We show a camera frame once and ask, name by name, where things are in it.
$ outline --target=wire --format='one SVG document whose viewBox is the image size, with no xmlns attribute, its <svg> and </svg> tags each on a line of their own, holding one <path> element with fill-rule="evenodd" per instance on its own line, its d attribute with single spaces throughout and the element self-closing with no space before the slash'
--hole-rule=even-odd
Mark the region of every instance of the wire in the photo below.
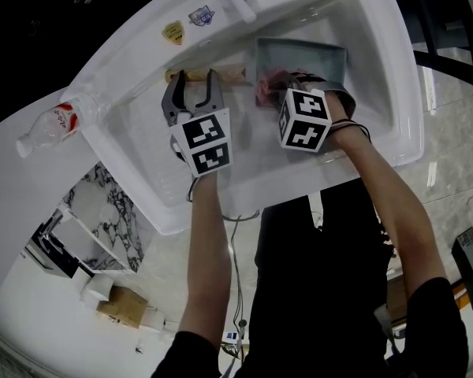
<svg viewBox="0 0 473 378">
<path fill-rule="evenodd" d="M 195 185 L 196 185 L 196 181 L 198 181 L 198 178 L 195 178 L 192 180 L 191 182 L 191 186 L 189 187 L 189 191 L 188 191 L 188 194 L 186 196 L 186 200 L 190 203 L 192 203 L 192 190 L 195 188 Z"/>
<path fill-rule="evenodd" d="M 254 214 L 252 214 L 250 217 L 245 217 L 245 218 L 241 218 L 241 217 L 242 216 L 238 216 L 238 218 L 229 218 L 229 217 L 225 216 L 224 214 L 222 215 L 222 218 L 225 221 L 229 221 L 231 223 L 236 223 L 237 221 L 238 222 L 249 221 L 249 220 L 252 220 L 254 218 L 259 217 L 259 210 L 256 210 L 256 212 Z"/>
<path fill-rule="evenodd" d="M 244 312 L 244 301 L 242 298 L 242 290 L 241 290 L 241 285 L 240 285 L 240 270 L 238 269 L 237 252 L 235 250 L 235 234 L 237 233 L 237 228 L 238 228 L 238 224 L 240 223 L 240 218 L 241 216 L 239 216 L 236 219 L 235 227 L 233 229 L 233 233 L 231 234 L 231 240 L 230 240 L 231 249 L 233 251 L 233 263 L 235 265 L 235 272 L 236 272 L 236 285 L 238 287 L 236 311 L 235 311 L 235 315 L 233 316 L 233 325 L 235 325 L 235 329 L 237 332 L 240 330 L 240 327 L 237 325 L 238 313 L 240 312 L 240 320 L 242 320 L 243 312 Z"/>
<path fill-rule="evenodd" d="M 366 126 L 364 126 L 363 124 L 359 124 L 359 123 L 357 123 L 353 120 L 350 120 L 350 119 L 341 119 L 341 120 L 337 120 L 336 122 L 333 122 L 331 124 L 331 129 L 328 132 L 328 135 L 332 135 L 334 132 L 337 132 L 341 129 L 350 128 L 351 126 L 359 127 L 359 129 L 361 129 L 363 134 L 367 137 L 367 139 L 371 143 L 371 135 L 370 135 L 370 131 L 368 130 L 368 128 Z"/>
<path fill-rule="evenodd" d="M 227 343 L 227 342 L 221 343 L 221 348 L 225 353 L 229 354 L 230 356 L 234 358 L 238 358 L 238 354 L 233 352 L 232 349 L 229 349 L 229 347 L 232 347 L 233 349 L 237 348 L 233 343 Z"/>
</svg>

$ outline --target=marble wall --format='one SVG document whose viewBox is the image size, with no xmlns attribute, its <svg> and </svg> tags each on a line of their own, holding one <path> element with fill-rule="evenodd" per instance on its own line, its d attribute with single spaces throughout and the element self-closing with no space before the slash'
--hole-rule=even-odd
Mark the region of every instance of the marble wall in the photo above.
<svg viewBox="0 0 473 378">
<path fill-rule="evenodd" d="M 66 194 L 63 202 L 92 238 L 117 258 L 102 250 L 98 256 L 84 259 L 90 268 L 138 271 L 155 229 L 101 162 Z"/>
</svg>

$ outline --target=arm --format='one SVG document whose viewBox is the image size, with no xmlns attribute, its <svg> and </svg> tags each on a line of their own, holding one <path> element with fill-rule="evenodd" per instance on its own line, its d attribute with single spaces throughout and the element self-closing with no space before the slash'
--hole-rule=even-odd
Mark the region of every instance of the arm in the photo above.
<svg viewBox="0 0 473 378">
<path fill-rule="evenodd" d="M 334 94 L 326 95 L 333 121 L 346 117 Z M 445 277 L 431 222 L 408 185 L 357 127 L 333 133 L 335 143 L 356 167 L 378 215 L 400 254 L 408 298 L 434 277 Z"/>
<path fill-rule="evenodd" d="M 231 258 L 217 191 L 217 173 L 193 189 L 188 304 L 179 331 L 193 332 L 221 347 L 231 284 Z"/>
</svg>

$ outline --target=metal tray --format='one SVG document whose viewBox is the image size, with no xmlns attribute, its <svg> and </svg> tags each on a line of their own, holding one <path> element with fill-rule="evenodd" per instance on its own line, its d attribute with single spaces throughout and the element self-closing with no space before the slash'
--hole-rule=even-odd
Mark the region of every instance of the metal tray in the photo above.
<svg viewBox="0 0 473 378">
<path fill-rule="evenodd" d="M 302 69 L 327 81 L 344 83 L 347 50 L 340 46 L 297 39 L 257 38 L 256 79 L 275 69 Z"/>
</svg>

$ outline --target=plastic bottle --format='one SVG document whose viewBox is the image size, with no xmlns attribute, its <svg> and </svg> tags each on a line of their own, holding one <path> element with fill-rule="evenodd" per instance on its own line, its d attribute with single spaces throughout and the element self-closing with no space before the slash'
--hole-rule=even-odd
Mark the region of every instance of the plastic bottle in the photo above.
<svg viewBox="0 0 473 378">
<path fill-rule="evenodd" d="M 102 121 L 110 105 L 101 97 L 82 94 L 43 112 L 30 131 L 16 141 L 22 158 L 42 146 L 55 146 L 77 130 Z"/>
</svg>

